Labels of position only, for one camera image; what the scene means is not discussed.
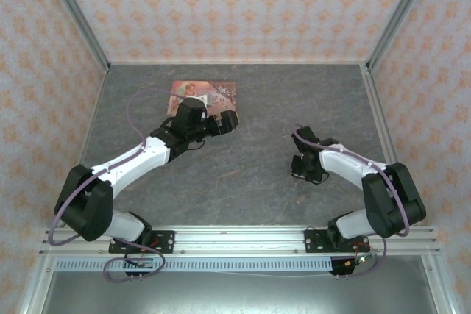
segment wallpaper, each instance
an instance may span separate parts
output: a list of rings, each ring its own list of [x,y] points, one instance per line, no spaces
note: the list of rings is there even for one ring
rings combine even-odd
[[[102,72],[61,0],[0,0],[0,313],[17,313]]]
[[[389,131],[471,308],[471,0],[417,0],[375,81]]]
[[[111,62],[365,61],[399,0],[78,0]]]

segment orange floral pattern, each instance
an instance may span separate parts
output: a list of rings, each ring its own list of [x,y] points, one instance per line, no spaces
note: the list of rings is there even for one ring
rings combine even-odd
[[[398,1],[79,0],[79,3],[112,62],[351,62],[369,59]]]
[[[1,0],[0,24],[0,312],[18,313],[103,74],[61,0]]]
[[[471,308],[471,0],[417,0],[375,72],[397,153],[411,169]]]

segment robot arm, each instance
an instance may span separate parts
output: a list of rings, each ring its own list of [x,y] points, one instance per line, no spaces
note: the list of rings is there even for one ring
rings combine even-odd
[[[330,235],[334,243],[359,235],[378,234],[383,238],[404,229],[404,222],[394,199],[391,198],[383,178],[376,168],[382,170],[391,180],[406,211],[410,224],[425,218],[425,208],[408,169],[401,163],[386,165],[370,161],[368,164],[346,153],[343,145],[334,139],[320,141],[309,126],[297,130],[304,140],[329,146],[338,151],[317,149],[303,143],[293,135],[294,142],[302,156],[294,156],[291,175],[314,184],[322,182],[322,176],[333,172],[342,176],[363,191],[365,209],[334,218],[329,222]]]
[[[139,144],[121,156],[92,168],[78,165],[71,169],[56,203],[57,214],[65,200],[85,180],[99,174],[83,192],[69,204],[61,219],[88,241],[102,235],[121,238],[140,245],[148,245],[152,226],[132,213],[113,210],[114,198],[130,183],[154,168],[165,165],[188,150],[190,143],[202,142],[208,136],[223,135],[238,125],[233,111],[221,113],[221,119],[208,117],[205,103],[197,98],[186,98],[174,118],[167,120]],[[119,162],[142,152],[125,163]]]

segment purple cable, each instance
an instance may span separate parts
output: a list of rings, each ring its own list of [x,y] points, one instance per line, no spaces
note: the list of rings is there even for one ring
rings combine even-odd
[[[137,156],[139,156],[139,154],[141,154],[141,152],[146,148],[146,138],[144,137],[144,134],[142,133],[141,130],[139,130],[136,125],[134,125],[134,123],[132,122],[132,119],[131,119],[131,116],[130,116],[130,108],[131,108],[131,105],[132,103],[134,102],[134,100],[136,98],[138,98],[139,96],[142,96],[143,94],[145,93],[149,93],[149,92],[161,92],[161,93],[167,93],[169,94],[170,96],[175,96],[179,99],[184,99],[185,97],[183,96],[180,96],[180,95],[177,95],[176,93],[172,93],[172,92],[169,92],[169,91],[166,91],[166,90],[161,90],[160,88],[150,88],[148,90],[142,90],[140,92],[137,92],[136,94],[134,94],[131,99],[127,102],[127,107],[126,107],[126,117],[127,117],[127,122],[129,123],[129,125],[131,126],[131,128],[138,133],[138,135],[141,137],[142,139],[142,147],[137,150],[134,154],[132,154],[131,156],[129,157],[126,157],[124,158],[123,160],[121,161],[118,161],[117,163],[114,163],[113,165],[111,165],[110,167],[108,167],[108,169],[102,169],[101,171],[95,173],[93,176],[91,176],[90,178],[86,179],[76,190],[74,190],[74,192],[66,199],[66,201],[63,203],[63,205],[60,207],[59,211],[57,211],[57,214],[56,214],[56,217],[54,218],[53,222],[52,222],[52,225],[51,225],[51,228],[49,230],[49,234],[48,234],[48,241],[49,241],[49,244],[51,244],[52,246],[63,246],[64,244],[67,244],[67,243],[70,243],[71,241],[73,241],[74,239],[77,239],[79,237],[79,235],[73,235],[72,237],[66,239],[66,240],[62,240],[60,242],[56,242],[54,241],[54,231],[56,230],[57,228],[57,225],[59,224],[60,222],[60,218],[62,217],[62,215],[64,214],[65,212],[65,209],[67,208],[67,206],[77,197],[77,195],[80,194],[80,192],[82,190],[84,190],[90,183],[92,183],[92,181],[94,181],[96,178],[98,178],[99,176],[101,176],[102,174],[105,174],[107,173],[108,171],[111,171],[112,169],[114,168],[117,168],[119,167],[120,165],[123,165],[125,163],[128,163],[130,160],[133,160],[135,159]]]
[[[151,251],[152,253],[155,253],[157,254],[159,257],[162,258],[162,263],[160,264],[160,266],[158,268],[156,268],[154,271],[151,271],[149,272],[148,274],[145,274],[145,275],[139,275],[139,279],[142,280],[142,279],[145,279],[146,277],[150,277],[152,275],[155,275],[157,272],[159,272],[160,270],[163,269],[163,267],[165,266],[165,257],[162,255],[162,253],[160,253],[157,249],[153,249],[153,248],[150,248],[148,246],[141,246],[139,244],[136,244],[136,243],[133,243],[133,242],[128,242],[127,240],[124,240],[124,239],[120,239],[120,238],[116,238],[116,240],[119,240],[120,242],[123,242],[123,243],[126,243],[127,245],[129,246],[134,246],[135,248],[139,248],[139,249],[145,249],[147,251]],[[134,276],[131,275],[130,277],[125,277],[123,279],[112,279],[109,275],[108,275],[108,272],[106,271],[107,267],[113,262],[113,261],[127,261],[127,260],[137,260],[137,261],[141,261],[143,258],[142,257],[114,257],[113,259],[109,259],[106,263],[105,263],[105,266],[103,266],[103,277],[109,281],[109,282],[112,282],[112,283],[123,283],[123,282],[126,282],[126,281],[132,281],[134,279]]]
[[[332,147],[332,146],[323,146],[323,145],[319,145],[318,143],[312,143],[310,141],[307,141],[306,139],[301,138],[300,135],[297,132],[294,132],[293,134],[296,138],[298,138],[302,143],[305,143],[306,145],[316,147],[318,149],[324,149],[324,150],[328,150],[328,151],[340,152],[341,154],[346,154],[348,156],[351,156],[351,157],[355,158],[356,160],[364,163],[365,165],[370,165],[370,162],[371,162],[370,160],[366,159],[365,157],[363,157],[359,154],[356,154],[355,152],[351,152],[351,151],[348,151],[346,149],[342,149],[342,150],[337,149],[337,148]],[[399,195],[397,194],[397,191],[394,188],[394,185],[391,183],[388,176],[383,172],[383,170],[381,168],[379,168],[376,164],[371,163],[370,166],[373,169],[375,169],[380,174],[380,176],[384,179],[384,181],[386,182],[386,185],[388,186],[388,188],[392,192],[392,195],[394,197],[394,200],[396,201],[397,207],[399,208],[400,215],[401,215],[401,217],[403,219],[403,222],[404,222],[404,233],[396,233],[396,235],[399,235],[400,237],[406,237],[409,234],[409,220],[407,219],[406,210],[404,210],[404,205],[401,202],[401,200],[399,198]]]

